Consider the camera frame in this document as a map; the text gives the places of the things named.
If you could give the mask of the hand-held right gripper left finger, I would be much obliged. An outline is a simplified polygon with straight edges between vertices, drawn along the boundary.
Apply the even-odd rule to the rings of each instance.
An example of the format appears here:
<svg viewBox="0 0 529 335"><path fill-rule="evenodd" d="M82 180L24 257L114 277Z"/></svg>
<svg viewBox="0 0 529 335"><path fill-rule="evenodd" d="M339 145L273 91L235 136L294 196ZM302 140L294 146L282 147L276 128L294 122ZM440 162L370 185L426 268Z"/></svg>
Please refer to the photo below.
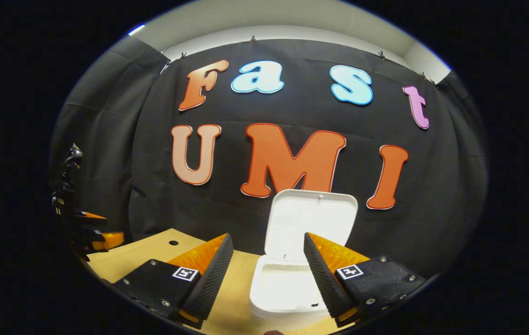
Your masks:
<svg viewBox="0 0 529 335"><path fill-rule="evenodd" d="M201 329L233 255L222 234L169 261L150 259L114 283L119 293L157 316Z"/></svg>

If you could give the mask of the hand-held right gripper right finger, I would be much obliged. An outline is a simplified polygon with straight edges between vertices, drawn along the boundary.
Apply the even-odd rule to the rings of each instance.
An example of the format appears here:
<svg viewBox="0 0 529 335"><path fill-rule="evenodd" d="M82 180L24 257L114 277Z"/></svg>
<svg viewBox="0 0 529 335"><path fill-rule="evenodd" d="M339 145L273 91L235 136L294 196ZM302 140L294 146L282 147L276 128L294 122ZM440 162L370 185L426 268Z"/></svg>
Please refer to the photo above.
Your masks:
<svg viewBox="0 0 529 335"><path fill-rule="evenodd" d="M392 257L367 257L310 232L304 234L304 255L339 328L373 322L428 285L427 278Z"/></svg>

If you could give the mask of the white desktop garbage bin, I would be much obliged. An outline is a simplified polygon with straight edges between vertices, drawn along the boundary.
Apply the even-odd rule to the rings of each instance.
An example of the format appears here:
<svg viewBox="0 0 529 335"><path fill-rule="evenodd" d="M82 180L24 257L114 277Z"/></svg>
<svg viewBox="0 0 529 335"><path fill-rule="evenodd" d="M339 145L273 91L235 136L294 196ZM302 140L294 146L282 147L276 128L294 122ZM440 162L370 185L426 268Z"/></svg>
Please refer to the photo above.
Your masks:
<svg viewBox="0 0 529 335"><path fill-rule="evenodd" d="M357 200L348 194L286 189L275 195L249 294L259 322L284 332L328 318L304 255L304 235L311 232L343 246L357 210Z"/></svg>

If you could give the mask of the wooden desktop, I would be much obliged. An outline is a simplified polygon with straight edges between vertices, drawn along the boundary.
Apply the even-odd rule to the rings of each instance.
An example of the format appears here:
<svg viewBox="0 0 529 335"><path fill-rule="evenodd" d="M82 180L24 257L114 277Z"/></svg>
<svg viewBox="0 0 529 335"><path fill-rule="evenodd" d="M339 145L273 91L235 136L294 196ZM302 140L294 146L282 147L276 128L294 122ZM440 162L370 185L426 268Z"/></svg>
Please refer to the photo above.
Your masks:
<svg viewBox="0 0 529 335"><path fill-rule="evenodd" d="M178 241L177 246L169 241ZM169 261L188 252L203 240L169 229L137 242L90 255L90 267L103 279L116 282L150 259ZM266 319L252 314L248 295L258 255L233 252L231 263L201 333L207 335L263 335L277 329L284 335L328 335L339 330L326 316L315 320Z"/></svg>

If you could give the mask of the black backdrop cloth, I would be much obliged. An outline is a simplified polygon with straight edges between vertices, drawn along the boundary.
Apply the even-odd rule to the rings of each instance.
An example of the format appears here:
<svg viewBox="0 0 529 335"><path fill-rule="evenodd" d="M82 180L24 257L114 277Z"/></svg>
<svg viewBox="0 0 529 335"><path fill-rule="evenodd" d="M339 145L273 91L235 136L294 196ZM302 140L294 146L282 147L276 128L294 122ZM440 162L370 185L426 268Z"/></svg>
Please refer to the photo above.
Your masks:
<svg viewBox="0 0 529 335"><path fill-rule="evenodd" d="M236 250L261 255L271 201L303 188L331 154L296 183L258 167L266 197L241 192L252 140L270 123L288 145L265 157L342 135L331 191L358 212L346 246L387 255L422 276L443 273L478 224L488 188L485 128L455 74L438 87L369 52L311 40L260 40L170 61L124 38L80 78L59 114L50 178L71 144L77 204L124 231L126 242L167 229L210 240L230 233Z"/></svg>

